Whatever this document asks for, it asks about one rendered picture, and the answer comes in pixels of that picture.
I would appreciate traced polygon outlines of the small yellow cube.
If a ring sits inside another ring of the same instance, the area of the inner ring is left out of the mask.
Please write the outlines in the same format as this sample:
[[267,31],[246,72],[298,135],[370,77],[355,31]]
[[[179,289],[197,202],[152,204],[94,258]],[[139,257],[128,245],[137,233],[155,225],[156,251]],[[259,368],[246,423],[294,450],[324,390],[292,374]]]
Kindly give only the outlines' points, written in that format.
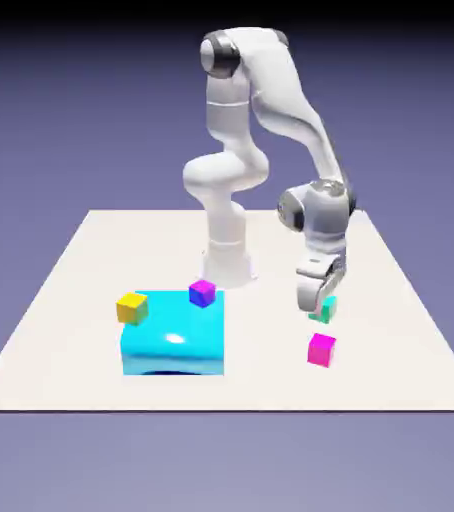
[[116,302],[117,319],[120,323],[139,325],[148,316],[148,298],[144,294],[130,292]]

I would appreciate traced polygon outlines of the small magenta cube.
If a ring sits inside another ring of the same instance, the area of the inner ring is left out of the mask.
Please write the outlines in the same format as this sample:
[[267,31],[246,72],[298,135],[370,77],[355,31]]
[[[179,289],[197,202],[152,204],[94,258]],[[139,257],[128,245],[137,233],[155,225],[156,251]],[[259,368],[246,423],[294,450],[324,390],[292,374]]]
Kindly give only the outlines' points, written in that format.
[[307,362],[328,368],[331,364],[336,338],[315,333],[309,341]]

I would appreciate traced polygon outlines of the large cyan box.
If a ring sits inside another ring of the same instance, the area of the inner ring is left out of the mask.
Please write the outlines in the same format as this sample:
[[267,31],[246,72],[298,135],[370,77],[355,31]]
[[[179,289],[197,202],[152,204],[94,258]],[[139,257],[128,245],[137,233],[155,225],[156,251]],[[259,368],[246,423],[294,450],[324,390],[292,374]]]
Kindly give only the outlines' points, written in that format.
[[186,290],[142,290],[148,317],[125,325],[120,338],[123,373],[224,373],[224,293],[202,308]]

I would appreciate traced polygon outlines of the small teal cube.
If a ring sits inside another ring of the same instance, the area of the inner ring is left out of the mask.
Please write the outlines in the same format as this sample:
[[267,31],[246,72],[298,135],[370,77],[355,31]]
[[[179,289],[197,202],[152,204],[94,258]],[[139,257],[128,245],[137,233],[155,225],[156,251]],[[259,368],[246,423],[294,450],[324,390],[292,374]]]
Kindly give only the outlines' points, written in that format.
[[318,321],[320,323],[328,324],[333,316],[335,315],[337,310],[337,297],[329,296],[326,298],[321,305],[321,310],[319,313],[309,313],[308,317],[312,320]]

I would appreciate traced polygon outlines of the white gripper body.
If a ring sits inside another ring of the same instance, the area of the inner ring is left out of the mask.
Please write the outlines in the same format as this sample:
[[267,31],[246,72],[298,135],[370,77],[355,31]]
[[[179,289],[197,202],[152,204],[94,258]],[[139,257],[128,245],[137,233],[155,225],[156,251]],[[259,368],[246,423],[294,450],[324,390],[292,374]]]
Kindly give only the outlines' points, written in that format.
[[314,255],[296,268],[297,302],[300,310],[318,313],[324,300],[335,290],[346,273],[341,255]]

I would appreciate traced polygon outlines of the small purple cube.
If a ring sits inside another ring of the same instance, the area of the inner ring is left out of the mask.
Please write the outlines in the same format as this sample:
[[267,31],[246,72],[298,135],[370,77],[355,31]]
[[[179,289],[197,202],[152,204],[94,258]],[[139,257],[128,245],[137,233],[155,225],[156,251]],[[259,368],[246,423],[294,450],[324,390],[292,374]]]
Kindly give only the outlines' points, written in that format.
[[201,308],[211,305],[216,299],[216,285],[204,279],[193,282],[188,291],[189,301]]

